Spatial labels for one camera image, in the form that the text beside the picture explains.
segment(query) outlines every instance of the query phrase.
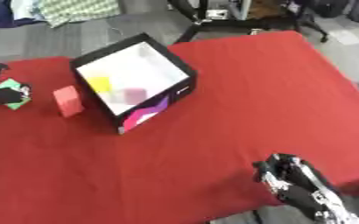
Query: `yellow paper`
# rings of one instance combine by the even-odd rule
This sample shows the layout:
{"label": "yellow paper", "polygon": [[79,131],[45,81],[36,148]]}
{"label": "yellow paper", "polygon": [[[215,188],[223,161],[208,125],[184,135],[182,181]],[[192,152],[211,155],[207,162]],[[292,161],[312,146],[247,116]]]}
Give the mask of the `yellow paper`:
{"label": "yellow paper", "polygon": [[96,76],[87,78],[88,84],[96,91],[96,93],[107,93],[111,92],[112,86],[110,84],[109,77],[105,76]]}

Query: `checkered cloth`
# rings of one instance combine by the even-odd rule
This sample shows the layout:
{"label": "checkered cloth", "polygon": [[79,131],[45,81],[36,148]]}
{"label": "checkered cloth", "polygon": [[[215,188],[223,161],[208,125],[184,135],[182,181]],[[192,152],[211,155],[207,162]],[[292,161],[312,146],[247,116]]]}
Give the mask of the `checkered cloth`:
{"label": "checkered cloth", "polygon": [[117,0],[40,0],[38,8],[52,28],[120,14]]}

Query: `red tablecloth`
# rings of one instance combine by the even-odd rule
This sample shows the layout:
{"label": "red tablecloth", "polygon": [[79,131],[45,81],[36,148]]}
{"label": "red tablecloth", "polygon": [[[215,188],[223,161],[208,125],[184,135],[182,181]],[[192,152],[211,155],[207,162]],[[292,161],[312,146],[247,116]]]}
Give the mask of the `red tablecloth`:
{"label": "red tablecloth", "polygon": [[124,136],[87,97],[65,119],[68,59],[10,63],[33,101],[0,107],[0,224],[192,224],[272,202],[251,163],[297,154],[337,185],[359,179],[359,90],[300,35],[172,46],[197,90]]}

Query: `black box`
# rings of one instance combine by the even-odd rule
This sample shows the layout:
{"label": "black box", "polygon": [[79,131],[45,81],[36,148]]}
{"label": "black box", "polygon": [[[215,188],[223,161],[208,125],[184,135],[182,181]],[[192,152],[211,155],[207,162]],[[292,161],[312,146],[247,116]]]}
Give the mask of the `black box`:
{"label": "black box", "polygon": [[120,134],[196,88],[197,73],[145,33],[74,59],[71,67]]}

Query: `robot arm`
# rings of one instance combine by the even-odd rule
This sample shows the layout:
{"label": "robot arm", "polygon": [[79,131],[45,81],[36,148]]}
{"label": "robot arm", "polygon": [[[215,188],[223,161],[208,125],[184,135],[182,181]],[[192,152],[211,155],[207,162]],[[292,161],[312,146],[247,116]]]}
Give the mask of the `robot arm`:
{"label": "robot arm", "polygon": [[257,182],[265,183],[278,200],[297,207],[309,219],[327,224],[359,224],[359,218],[344,206],[341,195],[307,161],[273,154],[253,166]]}

